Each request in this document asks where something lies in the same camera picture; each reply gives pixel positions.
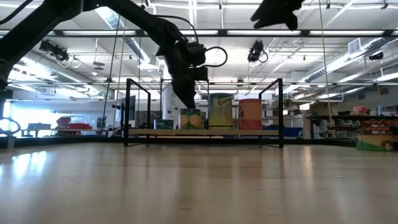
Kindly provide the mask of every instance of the pole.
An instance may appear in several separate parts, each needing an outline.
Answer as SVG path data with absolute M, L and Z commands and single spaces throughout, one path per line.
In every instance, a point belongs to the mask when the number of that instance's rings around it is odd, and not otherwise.
M 127 79 L 126 83 L 126 113 L 124 118 L 124 146 L 129 145 L 129 120 L 130 120 L 130 88 L 131 88 L 131 79 Z
M 284 90 L 283 79 L 278 78 L 279 88 L 279 149 L 284 148 Z

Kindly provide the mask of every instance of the cable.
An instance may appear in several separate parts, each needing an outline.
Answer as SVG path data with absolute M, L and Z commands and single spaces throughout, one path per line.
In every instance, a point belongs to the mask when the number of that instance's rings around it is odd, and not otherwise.
M 120 24 L 120 14 L 118 18 L 118 27 L 116 28 L 116 33 L 119 31 L 119 24 Z M 113 60 L 114 60 L 114 52 L 116 50 L 116 42 L 118 38 L 114 38 L 114 44 L 113 44 L 113 51 L 112 51 L 112 60 L 111 60 L 111 70 L 109 71 L 109 78 L 108 78 L 108 88 L 106 89 L 106 94 L 105 94 L 105 104 L 104 104 L 104 113 L 102 116 L 102 124 L 101 124 L 101 132 L 99 133 L 99 136 L 102 136 L 102 132 L 104 131 L 104 125 L 105 125 L 105 111 L 106 111 L 106 103 L 108 102 L 108 94 L 109 94 L 109 88 L 111 87 L 111 81 L 112 81 L 112 69 L 113 69 Z
M 5 24 L 6 22 L 10 21 L 12 18 L 14 18 L 18 13 L 20 13 L 28 4 L 30 4 L 33 0 L 26 0 L 24 1 L 14 12 L 12 12 L 10 15 L 8 15 L 5 19 L 0 21 L 0 25 Z
M 325 34 L 323 32 L 323 17 L 322 17 L 322 8 L 321 8 L 321 0 L 318 0 L 319 2 L 319 13 L 320 13 L 320 19 L 321 19 L 321 31 L 322 31 L 322 45 L 323 45 L 323 65 L 325 66 L 325 78 L 326 78 L 326 94 L 328 95 L 328 109 L 329 109 L 329 122 L 330 125 L 332 126 L 332 119 L 331 119 L 331 108 L 330 108 L 330 97 L 329 97 L 329 81 L 328 81 L 328 70 L 327 70 L 327 65 L 326 65 L 326 47 L 325 47 Z M 331 134 L 333 135 L 333 138 L 336 138 L 335 131 L 332 131 Z
M 225 50 L 224 48 L 222 48 L 222 47 L 210 47 L 209 49 L 206 50 L 206 52 L 209 51 L 209 50 L 213 50 L 213 49 L 220 49 L 220 50 L 222 50 L 222 51 L 225 53 L 225 61 L 224 61 L 222 64 L 219 64 L 219 65 L 203 65 L 203 66 L 201 66 L 201 67 L 213 67 L 213 68 L 218 68 L 218 67 L 221 67 L 221 66 L 225 65 L 225 63 L 228 61 L 228 53 L 226 52 L 226 50 Z
M 126 26 L 124 26 L 123 38 L 122 38 L 122 40 L 123 40 L 122 46 L 124 46 L 124 37 L 125 37 L 125 35 L 126 35 Z M 118 101 L 119 101 L 119 88 L 120 88 L 120 78 L 121 78 L 121 75 L 122 75 L 123 53 L 124 53 L 124 47 L 122 47 L 122 55 L 121 55 L 121 59 L 120 59 L 119 80 L 118 80 L 118 92 L 116 93 L 116 107 L 115 107 L 115 109 L 114 109 L 114 116 L 113 116 L 113 117 L 116 117 L 116 112 L 117 112 L 117 110 L 118 110 L 117 105 L 118 105 Z M 114 120 L 114 122 L 113 122 L 113 130 L 115 130 L 114 127 L 116 126 L 116 121 L 118 120 L 118 118 L 119 118 L 119 117 L 117 117 L 117 118 Z
M 4 119 L 9 120 L 12 123 L 15 123 L 17 125 L 17 129 L 15 131 L 5 131 L 5 130 L 0 128 L 0 134 L 5 134 L 6 136 L 11 136 L 11 135 L 13 135 L 13 134 L 15 134 L 15 133 L 17 133 L 17 132 L 19 132 L 21 130 L 21 126 L 20 126 L 20 124 L 17 121 L 15 121 L 15 120 L 13 120 L 11 118 L 0 118 L 0 120 L 4 120 Z
M 261 61 L 261 60 L 259 59 L 259 62 L 261 62 L 261 63 L 266 63 L 266 62 L 268 62 L 268 54 L 267 54 L 267 52 L 262 51 L 262 53 L 264 53 L 264 54 L 267 56 L 267 59 L 266 59 L 265 61 Z
M 179 17 L 179 16 L 165 16 L 165 15 L 155 15 L 155 16 L 156 17 L 161 17 L 161 18 L 180 19 L 182 21 L 187 22 L 192 27 L 193 32 L 195 33 L 195 38 L 196 38 L 197 42 L 199 42 L 199 37 L 198 37 L 198 34 L 197 34 L 197 30 L 195 29 L 195 27 L 192 25 L 192 23 L 188 19 L 184 19 L 184 18 Z

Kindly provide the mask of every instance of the wooden shelf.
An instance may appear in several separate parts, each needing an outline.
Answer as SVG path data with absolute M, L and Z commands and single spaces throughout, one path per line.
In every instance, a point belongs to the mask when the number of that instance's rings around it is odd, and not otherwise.
M 149 134 L 157 136 L 277 136 L 278 131 L 270 130 L 154 130 L 130 129 L 129 134 Z

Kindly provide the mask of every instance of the rope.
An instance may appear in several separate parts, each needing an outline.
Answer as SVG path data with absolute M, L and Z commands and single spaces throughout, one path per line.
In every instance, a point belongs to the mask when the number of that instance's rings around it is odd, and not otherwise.
M 116 28 L 116 33 L 119 31 L 119 23 L 120 23 L 120 15 L 118 19 L 118 28 Z M 99 136 L 102 136 L 102 132 L 104 130 L 104 125 L 105 125 L 105 111 L 106 111 L 106 103 L 108 101 L 108 93 L 109 93 L 109 88 L 111 87 L 111 81 L 112 81 L 112 69 L 113 69 L 113 60 L 114 60 L 114 51 L 116 49 L 116 42 L 118 38 L 114 38 L 114 44 L 113 44 L 113 51 L 112 51 L 112 61 L 111 61 L 111 70 L 109 71 L 109 78 L 108 78 L 108 88 L 106 89 L 106 95 L 105 95 L 105 104 L 104 104 L 104 113 L 102 116 L 102 125 L 101 125 L 101 132 L 99 133 Z
M 319 13 L 320 13 L 320 19 L 321 19 L 321 30 L 322 30 L 323 64 L 325 66 L 325 76 L 326 76 L 326 94 L 328 96 L 329 122 L 331 125 L 332 119 L 331 119 L 331 108 L 330 108 L 330 97 L 329 97 L 329 81 L 328 81 L 328 70 L 327 70 L 327 65 L 326 65 L 325 37 L 323 35 L 323 18 L 322 18 L 321 0 L 318 0 L 318 2 L 319 2 Z M 332 131 L 332 135 L 333 135 L 333 138 L 336 138 L 334 131 Z
M 126 35 L 126 26 L 124 26 L 124 30 L 123 30 L 122 56 L 121 56 L 121 58 L 120 58 L 119 80 L 118 80 L 118 88 L 117 88 L 118 93 L 116 94 L 116 107 L 115 107 L 115 109 L 114 109 L 114 115 L 113 115 L 113 117 L 115 118 L 115 120 L 113 121 L 113 130 L 114 130 L 114 127 L 115 127 L 115 125 L 116 125 L 116 120 L 118 119 L 118 118 L 116 117 L 116 112 L 118 111 L 117 105 L 118 105 L 118 100 L 119 100 L 120 77 L 121 77 L 121 74 L 122 74 L 122 63 L 123 63 L 123 53 L 124 53 L 124 36 L 125 36 L 125 35 Z

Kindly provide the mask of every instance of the hanging wire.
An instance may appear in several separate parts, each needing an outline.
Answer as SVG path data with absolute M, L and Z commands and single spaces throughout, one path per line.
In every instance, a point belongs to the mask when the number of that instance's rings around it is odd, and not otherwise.
M 138 53 L 138 84 L 141 85 L 141 37 L 139 38 L 139 53 Z M 137 107 L 137 111 L 138 111 L 138 116 L 137 116 L 137 122 L 136 124 L 138 124 L 139 127 L 139 100 L 140 100 L 140 93 L 141 93 L 141 89 L 138 88 L 138 107 Z
M 123 30 L 122 55 L 121 55 L 121 58 L 120 58 L 119 80 L 118 80 L 118 88 L 117 88 L 118 93 L 116 94 L 116 107 L 114 109 L 114 115 L 113 115 L 113 117 L 116 118 L 116 119 L 113 121 L 113 130 L 114 130 L 114 127 L 116 125 L 116 120 L 118 119 L 116 117 L 116 112 L 118 111 L 117 105 L 118 105 L 118 100 L 119 100 L 120 77 L 121 77 L 121 74 L 122 74 L 123 53 L 124 53 L 124 36 L 125 35 L 126 35 L 126 26 L 124 26 L 124 30 Z
M 119 18 L 118 18 L 118 27 L 116 28 L 116 33 L 118 33 L 118 31 L 119 31 L 119 24 L 120 24 L 120 14 L 119 14 Z M 117 40 L 118 40 L 118 38 L 115 37 L 114 38 L 114 44 L 113 44 L 113 51 L 112 51 L 111 70 L 109 71 L 109 78 L 108 78 L 108 88 L 106 89 L 106 94 L 105 94 L 105 104 L 104 104 L 104 113 L 103 113 L 103 116 L 102 116 L 101 132 L 99 133 L 99 136 L 102 136 L 102 132 L 104 130 L 106 103 L 108 102 L 109 88 L 111 86 L 114 52 L 116 50 L 116 42 L 117 42 Z
M 328 96 L 328 109 L 329 109 L 329 122 L 330 125 L 332 125 L 332 119 L 331 119 L 331 108 L 330 108 L 330 98 L 329 98 L 329 81 L 328 81 L 328 70 L 327 70 L 327 65 L 326 65 L 326 47 L 325 47 L 325 36 L 323 34 L 323 18 L 322 18 L 322 7 L 321 7 L 321 0 L 318 0 L 319 2 L 319 13 L 320 13 L 320 19 L 321 19 L 321 31 L 322 31 L 322 46 L 323 46 L 323 64 L 325 66 L 325 77 L 326 77 L 326 94 Z M 336 138 L 335 132 L 332 131 L 333 138 Z

